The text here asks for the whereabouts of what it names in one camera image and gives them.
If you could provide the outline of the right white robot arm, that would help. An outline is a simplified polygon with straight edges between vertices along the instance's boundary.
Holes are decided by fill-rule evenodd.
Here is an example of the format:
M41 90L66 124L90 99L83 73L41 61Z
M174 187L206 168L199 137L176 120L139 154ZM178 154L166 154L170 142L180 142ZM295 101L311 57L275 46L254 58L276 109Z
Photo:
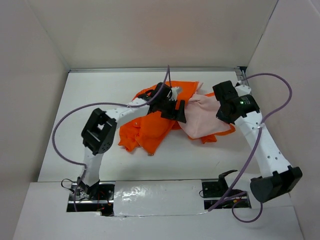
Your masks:
M219 182L218 190L223 196L230 196L236 189L236 183L244 175L252 158L258 163L260 175L249 181L249 190L260 203L289 193L303 176L299 167L292 167L277 147L267 127L261 110L250 95L249 87L239 94L241 86L234 87L231 81L213 86L213 92L220 107L217 118L228 124L234 124L244 135L251 147L251 153L235 179Z

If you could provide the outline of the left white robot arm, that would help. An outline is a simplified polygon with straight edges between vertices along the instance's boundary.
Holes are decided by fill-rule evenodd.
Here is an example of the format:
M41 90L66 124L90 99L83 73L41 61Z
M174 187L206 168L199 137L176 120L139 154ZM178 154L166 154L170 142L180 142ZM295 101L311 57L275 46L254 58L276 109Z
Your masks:
M102 158L111 148L117 129L154 112L160 112L160 117L164 119L187 122L185 101L178 100L182 92L180 86L171 87L160 82L155 89L138 95L124 106L107 111L96 108L91 113L81 132L85 166L77 180L80 192L86 199L92 200L99 193Z

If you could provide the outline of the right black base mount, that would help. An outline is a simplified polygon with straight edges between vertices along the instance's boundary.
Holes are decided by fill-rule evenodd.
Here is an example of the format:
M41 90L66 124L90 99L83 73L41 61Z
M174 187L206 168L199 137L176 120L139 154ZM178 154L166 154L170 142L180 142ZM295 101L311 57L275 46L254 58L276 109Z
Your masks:
M199 195L203 198L205 210L208 210L225 194L229 188L225 178L236 172L237 170L229 170L221 173L218 179L202 181L202 190L199 191ZM239 203L237 208L249 208L250 202L248 200L248 194L244 192L240 195L242 192L243 191L239 189L232 189L227 196L229 199L225 199L216 209L231 209L236 203Z

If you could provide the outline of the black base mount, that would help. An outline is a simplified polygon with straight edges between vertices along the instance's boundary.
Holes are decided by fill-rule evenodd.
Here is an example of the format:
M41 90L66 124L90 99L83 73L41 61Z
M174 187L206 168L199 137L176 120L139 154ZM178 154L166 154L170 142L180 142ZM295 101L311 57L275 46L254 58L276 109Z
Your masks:
M202 181L202 190L199 191L199 195L203 198L205 210L208 210L225 194L229 188L225 178L236 172L237 170L229 170L221 173L218 179ZM225 199L216 209L231 209L236 203L239 203L237 208L249 208L250 202L248 200L248 194L244 192L240 195L242 192L243 191L239 189L232 189L227 196L229 199Z
M88 195L76 183L72 183L67 200L67 212L97 212L105 217L114 215L115 182L99 183L96 190Z

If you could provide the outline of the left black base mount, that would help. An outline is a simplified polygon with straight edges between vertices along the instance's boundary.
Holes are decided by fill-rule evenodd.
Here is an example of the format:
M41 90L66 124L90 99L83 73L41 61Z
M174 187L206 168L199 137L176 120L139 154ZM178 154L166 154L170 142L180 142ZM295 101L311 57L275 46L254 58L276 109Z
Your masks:
M115 182L99 183L96 190L88 195L76 183L72 183L67 200L67 212L97 212L105 217L114 215Z

